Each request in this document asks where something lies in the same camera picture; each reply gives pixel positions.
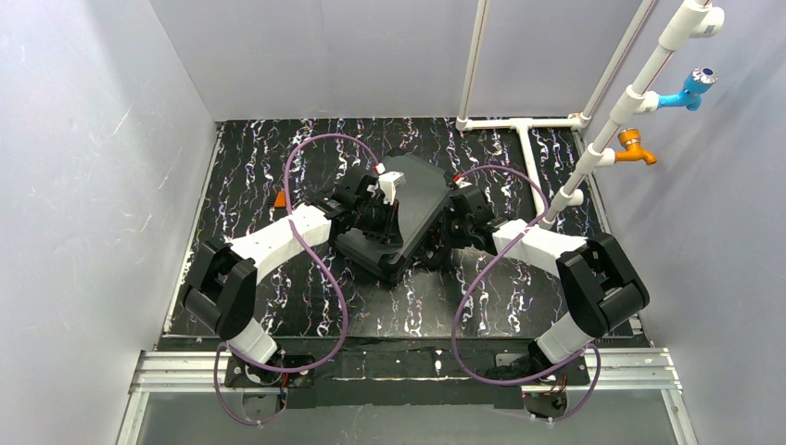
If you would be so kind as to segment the black foam-lined poker case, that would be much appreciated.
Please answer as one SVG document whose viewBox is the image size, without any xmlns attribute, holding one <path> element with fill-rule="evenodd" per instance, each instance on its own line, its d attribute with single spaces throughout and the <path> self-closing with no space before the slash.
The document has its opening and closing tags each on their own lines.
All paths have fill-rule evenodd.
<svg viewBox="0 0 786 445">
<path fill-rule="evenodd" d="M 383 158 L 389 171 L 403 172 L 406 182 L 397 188 L 399 243 L 382 244 L 351 229 L 330 246 L 377 279 L 396 284 L 415 260 L 440 243 L 444 214 L 450 204 L 450 174 L 414 156 Z"/>
</svg>

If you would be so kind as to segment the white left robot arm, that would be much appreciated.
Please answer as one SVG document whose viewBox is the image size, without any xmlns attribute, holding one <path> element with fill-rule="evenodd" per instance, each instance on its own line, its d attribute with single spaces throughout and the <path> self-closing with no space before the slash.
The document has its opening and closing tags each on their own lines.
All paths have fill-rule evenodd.
<svg viewBox="0 0 786 445">
<path fill-rule="evenodd" d="M 280 347 L 254 318 L 259 282 L 305 252 L 335 286 L 336 278 L 314 248 L 352 229 L 382 243 L 399 242 L 397 191 L 404 183 L 402 172 L 387 171 L 383 165 L 359 168 L 251 235 L 203 242 L 184 279 L 182 306 L 238 360 L 262 372 L 296 374 L 324 364 L 325 358 L 298 367 L 282 365 Z"/>
</svg>

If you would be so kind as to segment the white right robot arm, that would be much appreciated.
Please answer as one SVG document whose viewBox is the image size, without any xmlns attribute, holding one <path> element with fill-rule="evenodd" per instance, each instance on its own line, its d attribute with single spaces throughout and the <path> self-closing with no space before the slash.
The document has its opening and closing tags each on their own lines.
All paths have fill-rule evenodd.
<svg viewBox="0 0 786 445">
<path fill-rule="evenodd" d="M 564 235 L 539 227 L 535 220 L 499 217 L 473 185 L 455 190 L 452 198 L 458 220 L 449 240 L 491 254 L 483 273 L 504 258 L 525 262 L 560 280 L 567 307 L 566 314 L 528 345 L 523 364 L 506 379 L 478 375 L 465 364 L 456 333 L 462 315 L 455 313 L 451 351 L 460 369 L 473 379 L 515 386 L 542 378 L 648 306 L 649 292 L 614 236 Z"/>
</svg>

